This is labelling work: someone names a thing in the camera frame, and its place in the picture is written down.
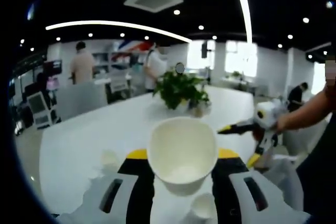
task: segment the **green leaves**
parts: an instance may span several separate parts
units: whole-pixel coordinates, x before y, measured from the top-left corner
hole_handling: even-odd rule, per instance
[[[202,81],[194,74],[178,74],[175,71],[168,71],[157,82],[153,96],[160,93],[166,106],[172,110],[177,108],[182,99],[193,104],[199,104],[201,101],[209,103],[208,94],[196,88]]]

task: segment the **man in beige shirt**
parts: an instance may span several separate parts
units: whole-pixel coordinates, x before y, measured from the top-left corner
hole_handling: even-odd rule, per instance
[[[92,54],[86,51],[83,41],[76,45],[77,55],[73,58],[70,71],[73,84],[79,84],[93,79],[93,68],[95,59]]]

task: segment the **desk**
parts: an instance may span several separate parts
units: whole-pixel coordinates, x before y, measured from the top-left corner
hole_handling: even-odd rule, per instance
[[[250,93],[206,86],[212,102],[210,114],[200,120],[214,130],[252,117]],[[146,148],[154,125],[174,116],[177,111],[164,107],[160,99],[145,94],[82,114],[43,132],[39,173],[41,190],[47,208],[55,214],[71,213],[82,203],[90,179],[100,176],[102,155],[112,151],[123,163],[133,150]],[[244,163],[255,148],[250,132],[239,135],[217,135],[218,146],[236,152]],[[162,190],[154,184],[155,193]]]

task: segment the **small white cup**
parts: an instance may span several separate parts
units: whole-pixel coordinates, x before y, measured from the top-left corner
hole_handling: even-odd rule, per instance
[[[147,153],[155,175],[170,192],[181,196],[195,193],[218,159],[214,131],[188,117],[159,123],[152,132]]]

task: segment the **ceiling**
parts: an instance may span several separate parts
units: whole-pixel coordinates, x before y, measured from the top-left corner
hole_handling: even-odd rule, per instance
[[[184,0],[183,3],[150,13],[144,10],[124,6],[125,0],[17,0],[14,14],[17,31],[15,35],[17,60],[35,51],[45,50],[48,45],[60,37],[62,42],[88,39],[119,38],[143,39],[161,44],[176,44],[181,41],[153,32],[134,28],[83,25],[58,28],[46,31],[45,27],[62,22],[78,20],[111,20],[129,22],[166,30],[190,39],[211,39],[218,41],[228,39],[246,40],[246,31],[242,8],[239,0]],[[336,0],[248,0],[253,41],[261,46],[276,49],[278,44],[283,50],[297,47],[308,50],[331,41],[332,22],[336,19],[336,4],[326,8],[326,2]],[[27,20],[27,12],[34,4],[35,13],[32,20]],[[309,23],[302,19],[308,17]]]

